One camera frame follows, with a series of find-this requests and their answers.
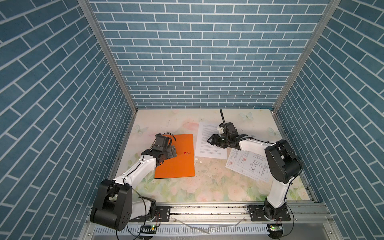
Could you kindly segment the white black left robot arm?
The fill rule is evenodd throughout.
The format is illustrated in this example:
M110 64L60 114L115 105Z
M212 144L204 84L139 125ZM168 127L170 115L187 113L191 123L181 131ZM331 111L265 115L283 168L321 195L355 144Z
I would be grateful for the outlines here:
M90 221L121 231L130 221L147 222L156 216L156 201L133 198L136 186L165 160L177 157L175 146L155 147L142 152L130 169L114 178L103 180L93 203Z

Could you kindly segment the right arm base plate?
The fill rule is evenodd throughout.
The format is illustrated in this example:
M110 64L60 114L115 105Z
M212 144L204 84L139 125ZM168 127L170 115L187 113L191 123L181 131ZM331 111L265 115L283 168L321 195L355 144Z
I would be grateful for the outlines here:
M273 208L272 206L262 206L262 205L248 205L247 211L250 215L252 222L262 222L262 221L282 221L289 222L291 221L290 212L286 204L282 205L280 208Z

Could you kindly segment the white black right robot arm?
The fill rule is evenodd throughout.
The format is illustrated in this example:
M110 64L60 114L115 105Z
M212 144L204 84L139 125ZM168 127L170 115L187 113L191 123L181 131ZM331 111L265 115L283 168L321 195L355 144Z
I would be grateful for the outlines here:
M222 149L233 148L253 153L259 149L264 150L270 173L274 178L270 193L264 202L264 216L267 220L274 221L286 212L288 190L303 169L302 161L286 140L272 143L247 135L226 137L224 134L213 134L207 142Z

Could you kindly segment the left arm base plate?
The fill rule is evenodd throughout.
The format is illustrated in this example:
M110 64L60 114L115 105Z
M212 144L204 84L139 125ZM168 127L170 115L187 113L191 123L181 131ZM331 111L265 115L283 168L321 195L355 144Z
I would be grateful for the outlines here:
M155 221L158 218L158 222L169 222L171 214L170 206L150 206L147 208L145 214L145 207L141 205L140 207L133 207L132 216L130 222L134 223L143 223L144 220L147 222Z

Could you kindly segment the orange file folder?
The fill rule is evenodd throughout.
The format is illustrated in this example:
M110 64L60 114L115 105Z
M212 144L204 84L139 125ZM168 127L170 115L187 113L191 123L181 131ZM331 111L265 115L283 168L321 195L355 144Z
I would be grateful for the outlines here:
M175 135L177 157L165 160L155 170L155 179L187 178L195 176L194 141L192 134Z

